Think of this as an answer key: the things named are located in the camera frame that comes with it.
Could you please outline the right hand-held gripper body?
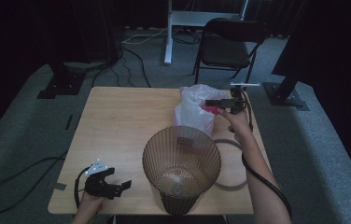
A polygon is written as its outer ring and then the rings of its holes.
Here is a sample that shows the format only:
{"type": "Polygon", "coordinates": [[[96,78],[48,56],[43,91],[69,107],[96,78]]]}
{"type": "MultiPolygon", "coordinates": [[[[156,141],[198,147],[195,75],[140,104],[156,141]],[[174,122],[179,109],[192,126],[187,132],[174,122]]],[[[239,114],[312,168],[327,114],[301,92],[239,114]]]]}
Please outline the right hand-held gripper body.
{"type": "Polygon", "coordinates": [[[251,105],[246,96],[247,87],[258,87],[258,83],[231,83],[230,94],[231,98],[225,100],[224,107],[229,108],[232,114],[238,114],[243,110],[251,111],[251,105]]]}

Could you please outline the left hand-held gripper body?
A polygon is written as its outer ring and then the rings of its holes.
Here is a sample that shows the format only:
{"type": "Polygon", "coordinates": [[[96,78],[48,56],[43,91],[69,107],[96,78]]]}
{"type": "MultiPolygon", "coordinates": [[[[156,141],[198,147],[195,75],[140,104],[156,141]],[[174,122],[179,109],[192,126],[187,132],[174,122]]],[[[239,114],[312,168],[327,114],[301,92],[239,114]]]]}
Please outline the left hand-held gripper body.
{"type": "Polygon", "coordinates": [[[88,170],[84,172],[84,175],[87,177],[85,191],[93,196],[113,199],[112,187],[105,182],[105,179],[101,178],[101,173],[108,168],[111,167],[104,164],[100,159],[94,162],[88,170]]]}

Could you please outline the pink and white plastic bag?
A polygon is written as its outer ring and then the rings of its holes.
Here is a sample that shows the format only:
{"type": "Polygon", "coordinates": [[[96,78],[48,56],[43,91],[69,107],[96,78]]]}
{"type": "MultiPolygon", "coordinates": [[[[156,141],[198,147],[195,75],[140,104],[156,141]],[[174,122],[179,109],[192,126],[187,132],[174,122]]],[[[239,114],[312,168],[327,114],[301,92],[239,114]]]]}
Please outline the pink and white plastic bag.
{"type": "Polygon", "coordinates": [[[180,88],[181,103],[175,107],[174,125],[188,126],[210,135],[214,128],[215,108],[207,109],[206,100],[227,99],[225,91],[204,84],[180,88]]]}

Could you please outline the brown ribbed trash bin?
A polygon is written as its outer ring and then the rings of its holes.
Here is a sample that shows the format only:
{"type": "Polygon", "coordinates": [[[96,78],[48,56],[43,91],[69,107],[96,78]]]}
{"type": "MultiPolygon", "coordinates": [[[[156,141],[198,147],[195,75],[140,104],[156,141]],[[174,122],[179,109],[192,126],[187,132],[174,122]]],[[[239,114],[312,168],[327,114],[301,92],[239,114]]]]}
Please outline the brown ribbed trash bin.
{"type": "Polygon", "coordinates": [[[221,157],[207,134],[175,126],[148,140],[142,164],[158,206],[169,215],[183,216],[217,181],[221,157]]]}

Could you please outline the person's left hand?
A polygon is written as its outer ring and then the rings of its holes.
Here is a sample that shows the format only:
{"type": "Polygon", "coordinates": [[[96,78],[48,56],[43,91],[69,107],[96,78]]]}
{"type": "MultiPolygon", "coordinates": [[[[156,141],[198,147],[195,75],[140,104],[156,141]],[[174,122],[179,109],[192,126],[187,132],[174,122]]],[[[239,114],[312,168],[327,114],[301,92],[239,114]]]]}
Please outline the person's left hand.
{"type": "Polygon", "coordinates": [[[78,209],[84,212],[97,213],[103,208],[104,201],[104,197],[93,196],[84,191],[78,209]]]}

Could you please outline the person's right hand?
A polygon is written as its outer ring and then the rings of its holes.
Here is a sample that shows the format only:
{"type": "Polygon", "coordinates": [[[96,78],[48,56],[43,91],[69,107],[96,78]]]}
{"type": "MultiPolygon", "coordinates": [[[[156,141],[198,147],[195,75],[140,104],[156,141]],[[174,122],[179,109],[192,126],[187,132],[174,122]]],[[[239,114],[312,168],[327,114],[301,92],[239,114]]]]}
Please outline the person's right hand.
{"type": "Polygon", "coordinates": [[[235,115],[226,110],[220,110],[219,114],[230,123],[229,130],[232,133],[240,136],[251,134],[245,110],[235,115]]]}

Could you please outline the black folding chair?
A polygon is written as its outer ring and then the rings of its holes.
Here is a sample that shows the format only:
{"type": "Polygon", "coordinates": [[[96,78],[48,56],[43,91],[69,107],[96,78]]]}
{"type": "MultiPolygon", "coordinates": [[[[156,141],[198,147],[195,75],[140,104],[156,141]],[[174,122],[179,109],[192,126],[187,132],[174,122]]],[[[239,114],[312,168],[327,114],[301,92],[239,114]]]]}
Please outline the black folding chair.
{"type": "Polygon", "coordinates": [[[210,20],[203,28],[192,74],[194,83],[201,69],[234,71],[236,77],[247,68],[249,82],[257,50],[267,37],[267,25],[261,21],[238,21],[225,18],[210,20]]]}

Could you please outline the black stand with square base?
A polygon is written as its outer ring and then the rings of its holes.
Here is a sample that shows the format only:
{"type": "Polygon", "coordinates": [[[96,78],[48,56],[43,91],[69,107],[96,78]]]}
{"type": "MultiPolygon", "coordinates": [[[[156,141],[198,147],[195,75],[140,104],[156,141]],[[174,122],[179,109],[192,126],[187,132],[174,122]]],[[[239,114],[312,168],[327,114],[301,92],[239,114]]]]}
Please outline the black stand with square base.
{"type": "Polygon", "coordinates": [[[58,95],[78,95],[86,72],[69,68],[64,63],[50,63],[53,75],[47,87],[37,95],[38,99],[54,99],[58,95]]]}

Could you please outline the black stand with slanted post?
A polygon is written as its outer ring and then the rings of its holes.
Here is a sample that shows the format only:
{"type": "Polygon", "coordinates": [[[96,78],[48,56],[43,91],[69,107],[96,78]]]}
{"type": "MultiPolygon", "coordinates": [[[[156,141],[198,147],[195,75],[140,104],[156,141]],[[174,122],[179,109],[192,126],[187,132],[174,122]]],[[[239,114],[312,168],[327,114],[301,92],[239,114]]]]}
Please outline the black stand with slanted post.
{"type": "Polygon", "coordinates": [[[295,91],[298,81],[298,75],[290,75],[285,76],[281,83],[264,82],[263,87],[271,105],[293,106],[299,111],[308,111],[307,103],[295,91]]]}

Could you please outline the white desk frame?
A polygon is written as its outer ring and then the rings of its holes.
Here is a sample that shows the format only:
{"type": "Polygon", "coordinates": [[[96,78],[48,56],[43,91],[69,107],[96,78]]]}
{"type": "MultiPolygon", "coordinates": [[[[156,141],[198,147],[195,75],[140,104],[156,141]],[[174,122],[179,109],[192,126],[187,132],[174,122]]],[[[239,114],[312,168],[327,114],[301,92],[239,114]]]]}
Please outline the white desk frame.
{"type": "Polygon", "coordinates": [[[246,10],[249,1],[250,0],[243,0],[241,9],[238,13],[222,13],[173,10],[173,0],[167,0],[167,37],[164,52],[164,64],[170,65],[172,63],[174,26],[203,27],[208,21],[216,18],[239,19],[240,21],[243,21],[246,17],[246,10]]]}

